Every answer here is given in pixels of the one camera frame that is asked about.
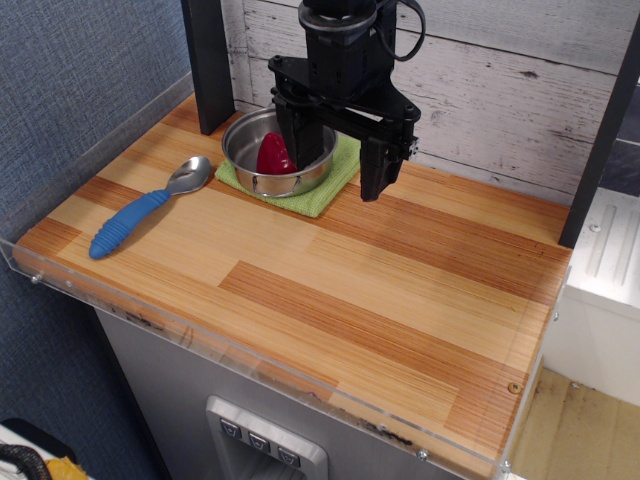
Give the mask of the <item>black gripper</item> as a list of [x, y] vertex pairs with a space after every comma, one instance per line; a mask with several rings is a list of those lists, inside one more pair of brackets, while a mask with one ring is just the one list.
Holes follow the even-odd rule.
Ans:
[[276, 55], [268, 62], [276, 118], [291, 161], [304, 170], [323, 153], [323, 127], [363, 140], [361, 199], [376, 201], [397, 181], [415, 151], [420, 110], [391, 82], [394, 65], [412, 59], [396, 52], [394, 9], [301, 9], [304, 58]]

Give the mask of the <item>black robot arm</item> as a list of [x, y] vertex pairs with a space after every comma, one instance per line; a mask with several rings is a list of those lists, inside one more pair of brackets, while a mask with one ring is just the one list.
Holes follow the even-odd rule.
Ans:
[[298, 19], [306, 57], [276, 55], [268, 62], [289, 156], [298, 169], [313, 163], [324, 128], [359, 140], [361, 198], [375, 201], [416, 150], [421, 111], [393, 85], [391, 74], [423, 42], [404, 56], [396, 53], [394, 1], [304, 1]]

